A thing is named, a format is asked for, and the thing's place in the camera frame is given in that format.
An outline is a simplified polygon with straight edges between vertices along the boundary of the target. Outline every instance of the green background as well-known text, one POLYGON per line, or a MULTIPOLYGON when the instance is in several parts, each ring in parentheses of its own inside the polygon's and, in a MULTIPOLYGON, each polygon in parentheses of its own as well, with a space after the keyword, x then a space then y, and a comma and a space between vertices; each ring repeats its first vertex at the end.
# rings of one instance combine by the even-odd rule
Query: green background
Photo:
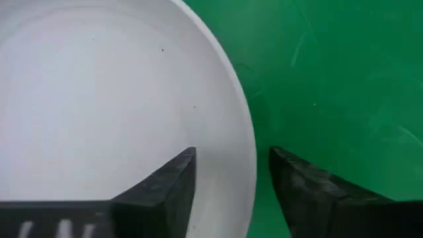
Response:
POLYGON ((258 149, 249 238, 289 237, 271 145, 392 199, 423 198, 423 2, 186 2, 249 102, 258 149))

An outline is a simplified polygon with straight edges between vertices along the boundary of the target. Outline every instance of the white bowl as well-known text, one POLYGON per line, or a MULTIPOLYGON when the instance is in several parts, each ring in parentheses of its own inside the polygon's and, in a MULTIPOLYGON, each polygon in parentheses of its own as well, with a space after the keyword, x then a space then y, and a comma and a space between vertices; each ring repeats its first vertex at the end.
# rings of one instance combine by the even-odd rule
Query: white bowl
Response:
POLYGON ((182 1, 0 3, 0 200, 109 199, 189 146, 187 237, 245 237, 256 181, 248 106, 182 1))

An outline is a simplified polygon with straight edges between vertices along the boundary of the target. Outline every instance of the green surface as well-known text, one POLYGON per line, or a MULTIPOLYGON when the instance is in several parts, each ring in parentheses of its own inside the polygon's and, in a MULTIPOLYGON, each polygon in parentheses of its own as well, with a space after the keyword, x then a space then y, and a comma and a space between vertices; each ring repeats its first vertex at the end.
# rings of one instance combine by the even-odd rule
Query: green surface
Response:
POLYGON ((258 148, 249 238, 289 237, 280 145, 396 200, 423 198, 423 2, 186 0, 227 52, 258 148))

